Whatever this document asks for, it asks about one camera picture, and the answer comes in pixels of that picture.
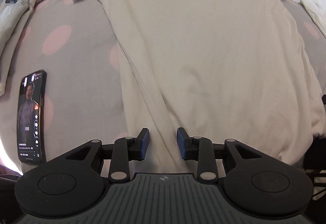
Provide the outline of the beige long-sleeve shirt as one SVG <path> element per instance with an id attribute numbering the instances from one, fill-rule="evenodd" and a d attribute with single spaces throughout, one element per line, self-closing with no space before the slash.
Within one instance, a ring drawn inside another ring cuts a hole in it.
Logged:
<path id="1" fill-rule="evenodd" d="M 325 134 L 322 91 L 281 0 L 98 1 L 118 41 L 128 132 L 150 130 L 136 172 L 190 171 L 179 127 L 287 164 Z"/>

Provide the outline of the cream garment at left edge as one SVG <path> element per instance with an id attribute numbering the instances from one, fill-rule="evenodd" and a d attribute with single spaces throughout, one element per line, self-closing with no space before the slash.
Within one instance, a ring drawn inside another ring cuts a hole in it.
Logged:
<path id="1" fill-rule="evenodd" d="M 1 96 L 5 93 L 12 57 L 34 5 L 35 0 L 18 0 L 5 4 L 1 12 Z"/>

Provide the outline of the grey bedspread with pink dots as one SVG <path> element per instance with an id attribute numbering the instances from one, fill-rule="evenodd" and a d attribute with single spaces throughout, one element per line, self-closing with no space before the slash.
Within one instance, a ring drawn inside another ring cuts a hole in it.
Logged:
<path id="1" fill-rule="evenodd" d="M 105 143 L 130 134 L 119 71 L 118 41 L 98 0 L 47 0 L 29 19 L 1 96 L 1 140 L 23 171 L 17 154 L 20 80 L 47 72 L 44 141 L 47 159 L 92 139 Z"/>

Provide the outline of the black smartphone with lit screen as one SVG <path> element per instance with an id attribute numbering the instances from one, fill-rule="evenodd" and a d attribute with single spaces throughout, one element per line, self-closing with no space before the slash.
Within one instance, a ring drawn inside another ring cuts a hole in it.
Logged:
<path id="1" fill-rule="evenodd" d="M 44 96 L 47 73 L 41 69 L 20 82 L 17 109 L 17 151 L 21 163 L 42 164 L 44 147 Z"/>

